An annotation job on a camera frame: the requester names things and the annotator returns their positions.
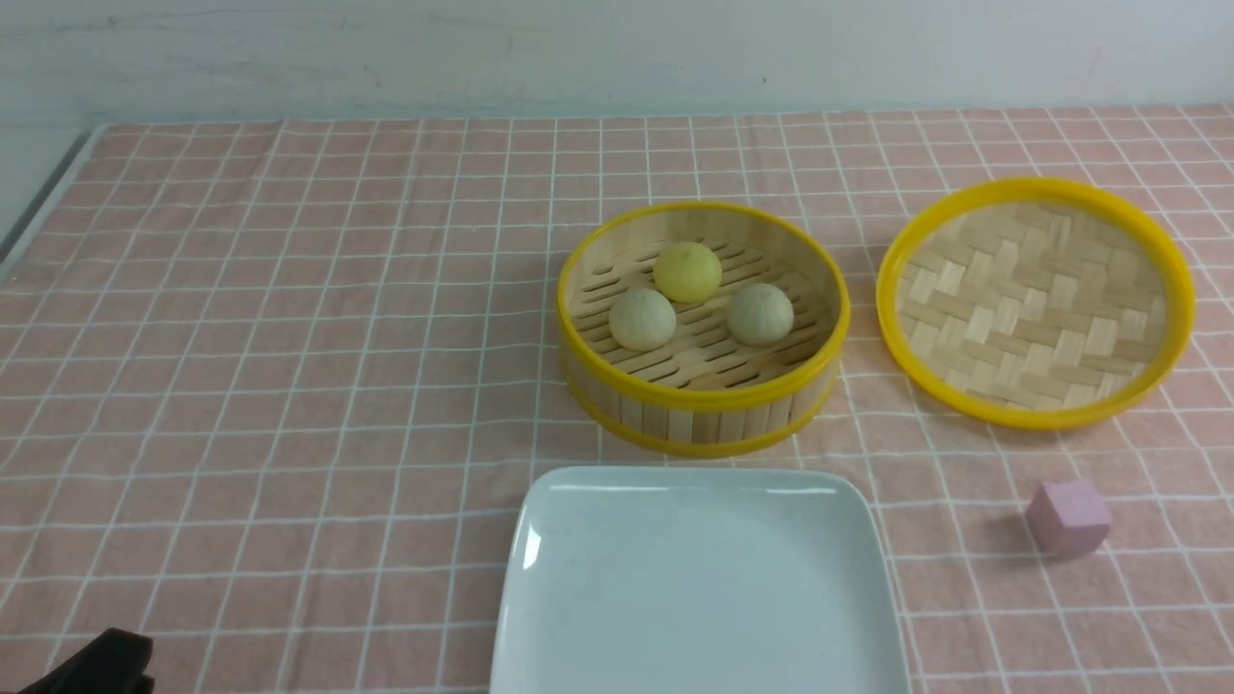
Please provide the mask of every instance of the pink checkered tablecloth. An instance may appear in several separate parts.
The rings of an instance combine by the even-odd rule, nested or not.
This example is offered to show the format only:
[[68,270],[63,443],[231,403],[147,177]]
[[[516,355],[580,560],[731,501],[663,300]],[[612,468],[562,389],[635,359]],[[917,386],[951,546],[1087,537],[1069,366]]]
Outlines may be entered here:
[[[705,196],[845,273],[842,387],[714,464],[866,494],[917,692],[1234,692],[1228,107],[114,126],[83,159],[0,290],[0,689],[120,626],[160,693],[482,692],[531,482],[682,464],[571,401],[557,272],[601,220]],[[1072,433],[946,410],[875,320],[909,215],[1024,174],[1148,210],[1199,295],[1166,385]],[[1076,477],[1113,535],[1043,562],[1018,511]]]

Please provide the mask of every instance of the white plate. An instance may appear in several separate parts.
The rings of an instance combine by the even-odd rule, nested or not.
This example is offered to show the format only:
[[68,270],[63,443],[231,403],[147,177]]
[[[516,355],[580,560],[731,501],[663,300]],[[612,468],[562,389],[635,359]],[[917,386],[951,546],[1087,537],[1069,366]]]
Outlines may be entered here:
[[787,470],[563,468],[523,503],[491,694],[902,694],[861,494]]

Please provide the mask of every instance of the bamboo steamer lid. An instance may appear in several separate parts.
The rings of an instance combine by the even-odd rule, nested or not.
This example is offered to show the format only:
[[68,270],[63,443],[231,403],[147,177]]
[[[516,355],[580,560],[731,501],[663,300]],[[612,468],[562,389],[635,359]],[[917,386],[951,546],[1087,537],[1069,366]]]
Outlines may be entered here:
[[1061,429],[1132,406],[1187,343],[1195,294],[1160,226],[1051,179],[961,190],[888,249],[879,320],[922,388],[996,424]]

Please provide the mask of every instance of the pink cube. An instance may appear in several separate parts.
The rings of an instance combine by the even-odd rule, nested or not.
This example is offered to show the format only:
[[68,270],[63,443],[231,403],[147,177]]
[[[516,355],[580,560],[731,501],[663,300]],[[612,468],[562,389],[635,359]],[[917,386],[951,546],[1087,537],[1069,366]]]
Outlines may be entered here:
[[1043,484],[1024,511],[1037,546],[1075,557],[1097,551],[1109,535],[1109,508],[1087,479]]

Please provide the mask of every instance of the bamboo steamer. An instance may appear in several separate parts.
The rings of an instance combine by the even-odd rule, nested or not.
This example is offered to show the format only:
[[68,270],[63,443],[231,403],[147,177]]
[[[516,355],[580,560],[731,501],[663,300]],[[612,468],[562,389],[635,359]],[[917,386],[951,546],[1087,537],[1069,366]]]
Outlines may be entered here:
[[1195,291],[1169,235],[1080,183],[998,180],[913,220],[877,306],[892,357],[972,416],[1024,429],[1134,405],[1186,348]]
[[[631,352],[612,338],[608,309],[628,289],[654,289],[652,267],[679,241],[710,247],[723,269],[701,304],[674,304],[663,347]],[[749,347],[724,320],[729,298],[769,283],[793,306],[792,331]],[[724,457],[770,446],[822,408],[839,370],[849,296],[834,261],[812,238],[759,210],[711,201],[636,210],[592,232],[570,254],[557,291],[566,383],[613,433],[677,456]]]

